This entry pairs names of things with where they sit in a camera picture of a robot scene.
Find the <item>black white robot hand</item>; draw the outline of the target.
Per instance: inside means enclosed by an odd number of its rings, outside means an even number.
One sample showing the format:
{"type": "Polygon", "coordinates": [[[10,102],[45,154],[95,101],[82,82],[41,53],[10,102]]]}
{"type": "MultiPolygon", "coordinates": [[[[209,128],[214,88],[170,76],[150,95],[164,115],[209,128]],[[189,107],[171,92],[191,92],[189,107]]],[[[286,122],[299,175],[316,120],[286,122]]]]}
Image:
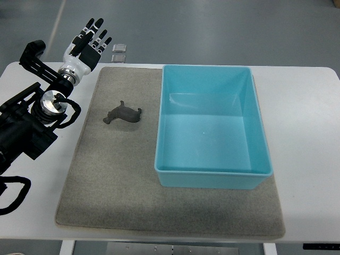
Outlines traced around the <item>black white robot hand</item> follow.
{"type": "Polygon", "coordinates": [[[81,79],[90,74],[101,59],[101,55],[112,41],[107,30],[100,31],[104,19],[90,19],[80,33],[74,37],[63,55],[63,65],[58,73],[77,86],[81,79]]]}

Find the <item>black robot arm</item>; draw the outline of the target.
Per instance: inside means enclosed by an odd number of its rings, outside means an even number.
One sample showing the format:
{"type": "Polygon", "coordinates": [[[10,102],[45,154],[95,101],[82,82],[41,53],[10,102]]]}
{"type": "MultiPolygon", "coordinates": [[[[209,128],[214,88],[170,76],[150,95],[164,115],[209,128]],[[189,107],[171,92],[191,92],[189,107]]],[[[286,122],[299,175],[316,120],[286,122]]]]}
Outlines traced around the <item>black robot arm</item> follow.
{"type": "Polygon", "coordinates": [[[21,155],[37,159],[57,139],[56,129],[73,124],[81,107],[68,97],[71,81],[45,65],[39,58],[46,48],[42,40],[27,44],[19,64],[46,81],[27,87],[1,105],[1,173],[21,155]]]}

